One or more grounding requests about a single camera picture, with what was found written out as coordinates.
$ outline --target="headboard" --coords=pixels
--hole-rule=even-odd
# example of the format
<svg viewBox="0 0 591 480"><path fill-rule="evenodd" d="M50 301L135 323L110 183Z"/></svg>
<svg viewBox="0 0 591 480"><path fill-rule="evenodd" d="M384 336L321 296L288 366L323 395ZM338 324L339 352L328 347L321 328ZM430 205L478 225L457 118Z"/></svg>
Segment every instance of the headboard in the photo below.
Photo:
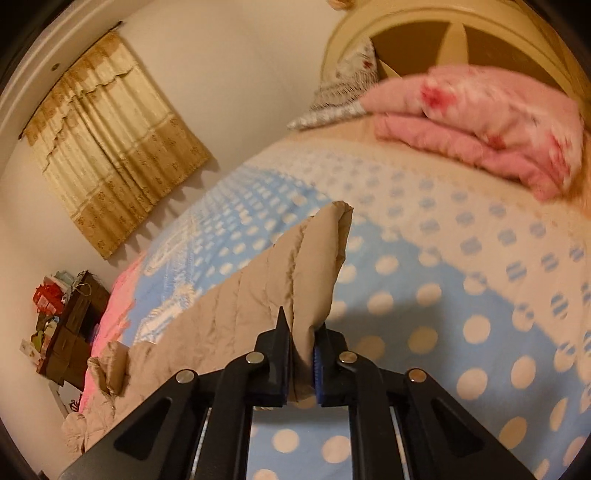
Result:
<svg viewBox="0 0 591 480"><path fill-rule="evenodd" d="M513 0L366 0L333 32L325 78L363 38L374 42L382 78L469 63L525 73L579 103L591 124L587 92L526 12Z"/></svg>

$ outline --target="mattress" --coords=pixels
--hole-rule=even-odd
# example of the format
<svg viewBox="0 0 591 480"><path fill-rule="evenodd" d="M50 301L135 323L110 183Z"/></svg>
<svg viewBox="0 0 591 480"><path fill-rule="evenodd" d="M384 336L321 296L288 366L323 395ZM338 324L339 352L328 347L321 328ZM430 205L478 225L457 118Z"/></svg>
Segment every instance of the mattress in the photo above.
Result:
<svg viewBox="0 0 591 480"><path fill-rule="evenodd" d="M296 134L222 180L117 280L93 354L158 342L283 231L344 200L355 211L329 328L379 367L425 369L538 479L557 479L591 431L586 218L370 133L365 118ZM248 468L351 478L347 412L313 398L255 412Z"/></svg>

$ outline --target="quilted fabric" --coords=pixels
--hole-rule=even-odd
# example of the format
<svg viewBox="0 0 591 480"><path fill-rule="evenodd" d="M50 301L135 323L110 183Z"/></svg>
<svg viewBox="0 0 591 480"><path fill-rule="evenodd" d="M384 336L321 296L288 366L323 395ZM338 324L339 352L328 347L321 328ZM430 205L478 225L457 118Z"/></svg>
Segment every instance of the quilted fabric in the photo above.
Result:
<svg viewBox="0 0 591 480"><path fill-rule="evenodd" d="M309 396L314 330L331 308L351 218L345 202L329 203L174 319L158 345L132 346L121 395L99 389L83 415L64 423L72 455L88 450L179 370L204 374L251 351L258 334L274 328L281 306L296 352L291 398Z"/></svg>

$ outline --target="metal rivet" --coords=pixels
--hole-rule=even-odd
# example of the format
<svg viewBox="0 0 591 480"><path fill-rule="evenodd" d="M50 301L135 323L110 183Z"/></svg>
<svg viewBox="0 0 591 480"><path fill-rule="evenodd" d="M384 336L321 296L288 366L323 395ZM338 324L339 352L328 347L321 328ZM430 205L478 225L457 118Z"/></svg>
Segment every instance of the metal rivet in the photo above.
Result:
<svg viewBox="0 0 591 480"><path fill-rule="evenodd" d="M189 383L193 381L193 378L195 378L195 374L190 370L181 370L177 373L178 383Z"/></svg>
<svg viewBox="0 0 591 480"><path fill-rule="evenodd" d="M246 361L250 364L260 364L265 359L265 355L260 352L250 352L246 356Z"/></svg>
<svg viewBox="0 0 591 480"><path fill-rule="evenodd" d="M412 382L423 383L427 379L427 374L420 368L413 368L408 372L408 377Z"/></svg>
<svg viewBox="0 0 591 480"><path fill-rule="evenodd" d="M339 360L344 364L354 364L357 361L357 355L353 352L344 351L340 353Z"/></svg>

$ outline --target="polka dot bedsheet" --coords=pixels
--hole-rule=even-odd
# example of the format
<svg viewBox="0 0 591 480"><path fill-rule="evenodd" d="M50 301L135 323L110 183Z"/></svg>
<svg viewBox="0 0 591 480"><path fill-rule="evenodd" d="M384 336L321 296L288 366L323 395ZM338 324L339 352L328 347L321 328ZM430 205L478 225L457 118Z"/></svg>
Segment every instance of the polka dot bedsheet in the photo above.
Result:
<svg viewBox="0 0 591 480"><path fill-rule="evenodd" d="M591 430L589 264L535 215L391 161L284 142L209 191L150 247L123 342L157 342L205 291L332 200L355 208L330 328L380 367L420 367L538 479ZM343 408L257 411L252 480L350 479Z"/></svg>

